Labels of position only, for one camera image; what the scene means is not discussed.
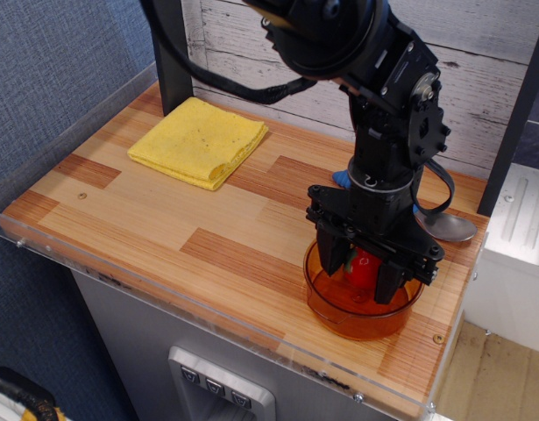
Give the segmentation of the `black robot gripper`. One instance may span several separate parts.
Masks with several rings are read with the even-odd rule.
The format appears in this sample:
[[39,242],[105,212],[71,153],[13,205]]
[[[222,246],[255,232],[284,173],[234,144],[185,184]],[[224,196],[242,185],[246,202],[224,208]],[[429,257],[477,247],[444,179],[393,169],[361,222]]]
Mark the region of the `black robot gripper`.
[[307,219],[316,227],[320,264],[332,276],[347,253],[359,247],[382,260],[374,301],[389,304],[407,281],[430,285],[436,278],[443,248],[416,222],[411,185],[368,189],[353,184],[341,189],[309,187]]

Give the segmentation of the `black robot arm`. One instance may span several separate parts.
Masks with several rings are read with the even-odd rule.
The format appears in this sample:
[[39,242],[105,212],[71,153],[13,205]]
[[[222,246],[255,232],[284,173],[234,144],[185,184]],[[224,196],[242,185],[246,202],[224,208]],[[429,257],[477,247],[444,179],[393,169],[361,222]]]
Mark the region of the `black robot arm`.
[[356,134],[347,189],[313,185],[307,217],[323,270],[353,247],[377,257],[376,303],[411,280],[430,284],[443,249],[415,222],[425,170],[454,182],[435,161],[450,129],[439,104],[436,56],[385,1],[254,1],[281,59],[309,80],[337,83]]

